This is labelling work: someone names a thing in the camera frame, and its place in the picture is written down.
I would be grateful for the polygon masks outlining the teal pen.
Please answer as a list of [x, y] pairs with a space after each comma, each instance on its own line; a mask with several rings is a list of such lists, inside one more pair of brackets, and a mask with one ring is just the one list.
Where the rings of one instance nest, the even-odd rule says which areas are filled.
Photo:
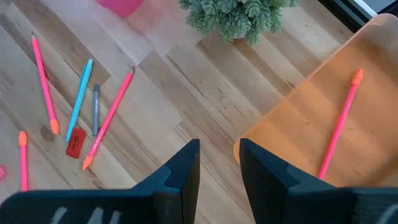
[[87, 88], [87, 85], [88, 85], [88, 81], [90, 79], [92, 67], [93, 67], [93, 60], [90, 58], [88, 60], [87, 64], [83, 67], [82, 76], [81, 76], [81, 80], [80, 80], [77, 96], [75, 98], [75, 104], [74, 104], [74, 107], [73, 107], [73, 111], [72, 111], [72, 114], [71, 114], [71, 118], [70, 118], [70, 122], [68, 124], [67, 131], [66, 131], [66, 136], [65, 136], [66, 143], [69, 142], [69, 140], [70, 140], [70, 138], [72, 136], [73, 128], [75, 127], [77, 119], [79, 117], [80, 108], [81, 108], [82, 103], [83, 103], [83, 99], [84, 99], [84, 96], [85, 96], [85, 91], [86, 91], [86, 88]]

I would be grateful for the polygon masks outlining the pink pencil orange eraser cap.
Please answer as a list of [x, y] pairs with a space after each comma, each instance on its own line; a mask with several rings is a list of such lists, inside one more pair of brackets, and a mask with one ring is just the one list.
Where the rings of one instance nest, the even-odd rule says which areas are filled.
[[341, 132], [343, 130], [343, 126], [344, 126], [344, 123], [346, 121], [347, 115], [349, 113], [349, 109], [351, 108], [351, 104], [353, 102], [353, 99], [354, 99], [354, 96], [356, 94], [356, 91], [357, 91], [357, 89], [358, 89], [358, 87], [361, 84], [361, 81], [363, 79], [363, 75], [364, 75], [363, 69], [359, 69], [359, 70], [357, 70], [357, 71], [355, 71], [353, 73], [353, 77], [351, 79], [351, 85], [350, 85], [347, 97], [345, 99], [345, 102], [344, 102], [343, 107], [341, 109], [341, 113], [340, 113], [340, 115], [338, 117], [338, 120], [336, 122], [336, 126], [335, 126], [335, 129], [334, 129], [333, 134], [331, 136], [329, 145], [327, 147], [326, 154], [325, 154], [325, 156], [323, 158], [323, 162], [322, 162], [320, 171], [318, 172], [318, 175], [317, 175], [318, 178], [321, 179], [321, 180], [324, 179], [324, 176], [325, 176], [325, 174], [326, 174], [326, 172], [328, 170], [328, 166], [330, 164], [331, 158], [333, 157], [333, 153], [334, 153], [335, 147], [336, 147], [336, 145], [338, 143], [340, 134], [341, 134]]
[[42, 56], [40, 53], [39, 42], [34, 34], [32, 34], [31, 41], [32, 41], [32, 47], [34, 50], [35, 61], [37, 64], [37, 69], [38, 69], [38, 73], [39, 73], [39, 77], [40, 77], [40, 83], [42, 85], [42, 91], [44, 94], [45, 105], [46, 105], [47, 113], [49, 116], [50, 129], [52, 130], [52, 132], [54, 134], [59, 134], [60, 127], [59, 127], [59, 123], [55, 117], [54, 110], [53, 110], [52, 99], [50, 96], [50, 91], [49, 91], [47, 79], [45, 76], [45, 70], [44, 70], [44, 65], [43, 65], [43, 61], [42, 61]]
[[20, 165], [21, 165], [21, 191], [28, 190], [28, 171], [27, 171], [27, 135], [21, 131], [18, 137], [20, 147]]
[[108, 110], [108, 114], [105, 117], [104, 123], [103, 123], [102, 127], [99, 129], [98, 135], [95, 138], [93, 145], [90, 148], [89, 153], [86, 155], [86, 157], [82, 163], [82, 168], [81, 168], [82, 170], [86, 170], [93, 162], [93, 158], [102, 142], [102, 139], [111, 123], [111, 120], [112, 120], [113, 116], [115, 115], [116, 110], [117, 110], [128, 86], [129, 86], [131, 80], [134, 77], [135, 69], [136, 69], [136, 67], [133, 66], [130, 69], [130, 71], [127, 73], [125, 79], [123, 80], [122, 85], [120, 86], [120, 88], [116, 94], [116, 97], [113, 100], [111, 108]]

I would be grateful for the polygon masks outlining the orange translucent plastic bin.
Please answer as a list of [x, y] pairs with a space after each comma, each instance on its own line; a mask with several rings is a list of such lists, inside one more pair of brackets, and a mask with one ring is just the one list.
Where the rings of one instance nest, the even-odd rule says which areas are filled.
[[245, 135], [317, 175], [354, 72], [364, 76], [324, 180], [398, 187], [398, 17], [371, 19]]

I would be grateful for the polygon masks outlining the artificial succulent in white pot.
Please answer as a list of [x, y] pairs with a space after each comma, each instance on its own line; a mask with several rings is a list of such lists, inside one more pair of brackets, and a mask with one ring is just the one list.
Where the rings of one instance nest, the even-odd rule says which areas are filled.
[[249, 45], [259, 42], [265, 32], [279, 32], [282, 10], [300, 0], [178, 0], [188, 11], [186, 24], [204, 35], [217, 30], [224, 42], [244, 38]]

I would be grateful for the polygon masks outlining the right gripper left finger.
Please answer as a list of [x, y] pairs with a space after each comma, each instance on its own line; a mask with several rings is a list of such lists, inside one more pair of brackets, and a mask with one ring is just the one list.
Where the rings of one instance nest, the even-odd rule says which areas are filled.
[[192, 139], [131, 189], [33, 190], [0, 205], [0, 224], [194, 224], [200, 142]]

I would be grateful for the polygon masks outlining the black aluminium rig frame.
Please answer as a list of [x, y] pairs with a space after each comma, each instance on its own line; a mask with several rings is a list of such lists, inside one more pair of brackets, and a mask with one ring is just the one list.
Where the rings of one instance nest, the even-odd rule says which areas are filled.
[[398, 17], [398, 0], [318, 0], [350, 31], [356, 32], [378, 14]]

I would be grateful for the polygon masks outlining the pink translucent plastic bin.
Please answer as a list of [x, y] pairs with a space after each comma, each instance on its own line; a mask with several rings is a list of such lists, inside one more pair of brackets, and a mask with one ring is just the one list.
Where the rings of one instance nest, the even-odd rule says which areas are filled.
[[102, 7], [113, 12], [121, 19], [134, 13], [145, 0], [95, 0]]

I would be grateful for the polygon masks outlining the red eraser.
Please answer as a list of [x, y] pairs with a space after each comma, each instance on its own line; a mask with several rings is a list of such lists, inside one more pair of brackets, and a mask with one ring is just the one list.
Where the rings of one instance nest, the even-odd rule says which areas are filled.
[[71, 138], [68, 142], [66, 149], [66, 155], [78, 159], [80, 156], [81, 149], [83, 147], [83, 142], [85, 140], [86, 133], [83, 129], [74, 128], [72, 131]]

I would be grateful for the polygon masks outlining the grey crayon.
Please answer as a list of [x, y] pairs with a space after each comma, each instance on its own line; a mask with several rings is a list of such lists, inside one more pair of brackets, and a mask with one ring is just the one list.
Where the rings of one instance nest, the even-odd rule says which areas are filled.
[[95, 84], [94, 92], [93, 92], [93, 125], [92, 125], [93, 136], [97, 136], [98, 135], [99, 95], [100, 95], [100, 86], [98, 84]]

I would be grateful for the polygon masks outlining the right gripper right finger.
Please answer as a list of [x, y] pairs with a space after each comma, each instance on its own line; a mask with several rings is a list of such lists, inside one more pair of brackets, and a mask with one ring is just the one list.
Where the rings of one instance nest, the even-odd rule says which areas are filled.
[[334, 187], [246, 138], [239, 161], [256, 224], [398, 224], [397, 187]]

